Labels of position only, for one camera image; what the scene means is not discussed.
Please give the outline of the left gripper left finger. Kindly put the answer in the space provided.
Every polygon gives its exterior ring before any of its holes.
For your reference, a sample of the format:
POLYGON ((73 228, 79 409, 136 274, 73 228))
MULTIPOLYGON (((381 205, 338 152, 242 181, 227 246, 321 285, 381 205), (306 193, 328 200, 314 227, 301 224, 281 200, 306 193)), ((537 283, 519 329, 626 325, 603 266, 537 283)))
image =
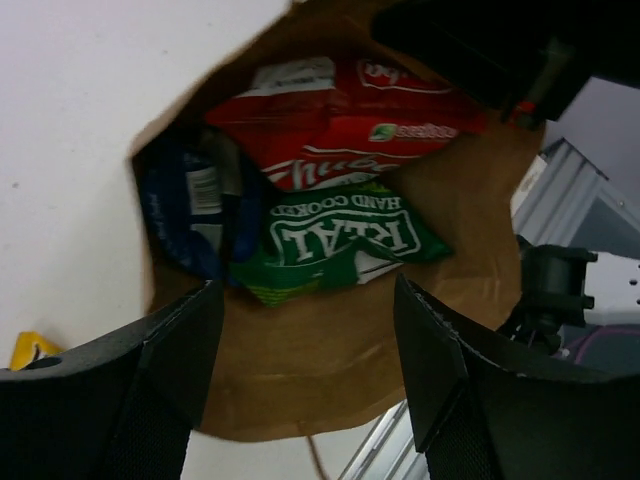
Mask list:
POLYGON ((180 478, 223 316, 223 287, 207 281, 91 342, 2 370, 2 478, 180 478))

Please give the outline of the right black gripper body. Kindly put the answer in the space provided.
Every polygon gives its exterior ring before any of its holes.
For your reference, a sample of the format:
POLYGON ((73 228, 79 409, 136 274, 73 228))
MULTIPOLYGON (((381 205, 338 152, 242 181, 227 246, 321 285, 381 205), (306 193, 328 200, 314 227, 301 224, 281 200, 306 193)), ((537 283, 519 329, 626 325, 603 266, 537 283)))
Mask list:
POLYGON ((636 1, 400 1, 370 33, 504 122, 558 120, 593 77, 639 86, 636 1))

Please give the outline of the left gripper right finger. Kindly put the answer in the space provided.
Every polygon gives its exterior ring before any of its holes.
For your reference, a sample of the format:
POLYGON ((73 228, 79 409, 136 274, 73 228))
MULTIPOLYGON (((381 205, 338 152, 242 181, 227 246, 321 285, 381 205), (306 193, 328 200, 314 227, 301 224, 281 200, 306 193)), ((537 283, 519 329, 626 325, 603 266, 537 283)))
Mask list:
POLYGON ((545 356, 399 276, 394 327, 433 479, 635 479, 639 379, 545 356))

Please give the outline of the yellow m&m packet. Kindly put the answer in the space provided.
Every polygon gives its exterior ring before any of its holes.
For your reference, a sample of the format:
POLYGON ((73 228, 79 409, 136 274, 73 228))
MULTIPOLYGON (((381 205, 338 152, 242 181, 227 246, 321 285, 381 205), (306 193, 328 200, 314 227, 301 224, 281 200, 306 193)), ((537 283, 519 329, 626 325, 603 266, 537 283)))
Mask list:
POLYGON ((9 369, 21 370, 35 361, 63 351, 64 349, 59 345, 37 332, 21 332, 15 343, 9 369))

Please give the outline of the brown paper bag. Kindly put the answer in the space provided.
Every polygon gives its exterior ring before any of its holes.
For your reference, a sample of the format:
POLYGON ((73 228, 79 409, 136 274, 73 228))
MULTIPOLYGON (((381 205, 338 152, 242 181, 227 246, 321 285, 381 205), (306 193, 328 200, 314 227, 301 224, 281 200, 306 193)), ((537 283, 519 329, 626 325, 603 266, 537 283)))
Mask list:
MULTIPOLYGON (((169 125, 192 124, 238 93, 254 70, 343 47, 396 63, 424 79, 426 66, 377 43, 369 29, 381 1, 294 2, 247 40, 210 50, 210 68, 134 139, 142 150, 169 125)), ((391 185, 455 249, 404 273, 449 308, 489 330, 520 297, 521 267, 511 198, 537 155, 541 131, 503 124, 490 113, 484 133, 393 172, 391 185)), ((363 425, 405 396, 393 325, 395 277, 361 287, 261 306, 234 288, 223 294, 224 323, 201 431, 258 442, 363 425)))

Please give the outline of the dark blue crisps bag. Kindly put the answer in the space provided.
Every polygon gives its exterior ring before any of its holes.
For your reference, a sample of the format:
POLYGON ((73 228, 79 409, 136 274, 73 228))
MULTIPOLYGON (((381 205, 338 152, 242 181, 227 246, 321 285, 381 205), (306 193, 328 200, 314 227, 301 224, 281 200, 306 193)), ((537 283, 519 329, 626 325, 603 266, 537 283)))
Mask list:
POLYGON ((169 130, 143 148, 139 196, 169 258, 196 276, 225 280, 255 252, 266 181, 218 129, 169 130))

